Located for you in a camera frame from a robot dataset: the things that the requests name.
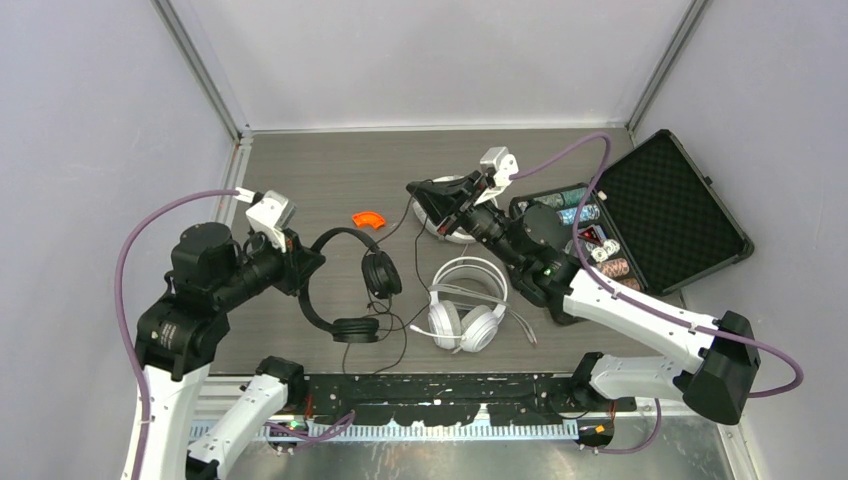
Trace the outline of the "large white grey headphones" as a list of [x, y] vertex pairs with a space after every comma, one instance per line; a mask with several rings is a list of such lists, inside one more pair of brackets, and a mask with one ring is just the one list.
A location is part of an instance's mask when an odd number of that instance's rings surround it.
[[477, 206], [489, 187], [485, 174], [472, 172], [448, 181], [413, 181], [406, 185], [406, 190], [434, 224], [439, 236], [451, 235], [462, 228], [477, 243], [489, 246], [493, 215], [488, 207]]

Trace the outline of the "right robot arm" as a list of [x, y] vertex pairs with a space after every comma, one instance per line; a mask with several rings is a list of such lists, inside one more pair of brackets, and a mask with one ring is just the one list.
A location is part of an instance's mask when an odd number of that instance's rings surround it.
[[569, 230], [551, 207], [533, 203], [517, 218], [483, 198], [494, 184], [474, 171], [458, 180], [413, 181], [406, 190], [439, 234], [461, 228], [506, 267], [512, 287], [555, 322], [592, 321], [656, 351], [618, 358], [590, 352], [571, 387], [574, 403], [596, 410], [607, 400], [647, 397], [681, 401], [713, 422], [740, 422], [761, 359], [750, 321], [676, 309], [581, 264], [565, 250]]

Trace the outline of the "small white headphones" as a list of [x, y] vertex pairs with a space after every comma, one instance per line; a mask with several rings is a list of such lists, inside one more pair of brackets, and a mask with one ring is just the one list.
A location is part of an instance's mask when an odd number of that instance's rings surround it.
[[427, 327], [412, 325], [410, 330], [453, 353], [477, 353], [488, 346], [509, 308], [505, 275], [481, 257], [447, 261], [437, 270], [427, 292]]

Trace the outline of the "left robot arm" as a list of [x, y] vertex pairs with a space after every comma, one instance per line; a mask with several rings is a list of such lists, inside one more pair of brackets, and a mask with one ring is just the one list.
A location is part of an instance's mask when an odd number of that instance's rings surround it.
[[171, 252], [166, 292], [140, 316], [133, 360], [143, 384], [124, 476], [127, 479], [224, 479], [235, 460], [274, 414], [304, 405], [302, 365], [263, 359], [242, 396], [206, 437], [189, 440], [197, 401], [228, 315], [274, 288], [294, 296], [325, 262], [285, 230], [282, 248], [265, 237], [245, 253], [228, 226], [207, 222], [186, 229]]

